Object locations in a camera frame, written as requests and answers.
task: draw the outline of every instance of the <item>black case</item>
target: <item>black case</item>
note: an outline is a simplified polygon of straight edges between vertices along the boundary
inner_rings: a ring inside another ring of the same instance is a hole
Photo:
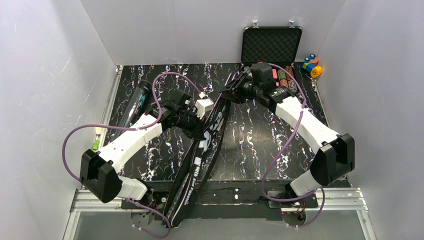
[[[246,27],[243,31],[241,62],[250,66],[266,62],[287,66],[295,61],[301,41],[299,26]]]

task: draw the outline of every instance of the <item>marble tabletop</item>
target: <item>marble tabletop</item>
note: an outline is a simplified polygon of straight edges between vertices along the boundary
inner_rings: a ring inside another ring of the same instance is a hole
[[[224,85],[229,74],[239,72],[241,67],[241,63],[126,65],[122,70],[109,125],[118,125],[140,80],[152,83],[160,73],[182,73],[212,100],[216,100],[218,89]],[[294,77],[305,93],[306,106],[314,116],[327,124],[314,81],[301,68],[301,62],[295,62],[292,67]],[[164,98],[175,89],[194,94],[193,87],[174,75],[168,75],[158,81],[156,94]],[[245,104],[232,104],[219,157],[209,179],[259,180],[292,131],[286,122],[254,100]],[[113,130],[108,131],[105,144],[112,139],[113,134]],[[186,138],[179,128],[172,128],[141,148],[126,163],[121,174],[146,181],[171,181],[175,178],[190,143],[191,140]],[[297,134],[268,178],[297,178],[307,170],[313,159],[311,148]],[[203,163],[203,172],[209,166],[210,160],[211,157],[208,157]]]

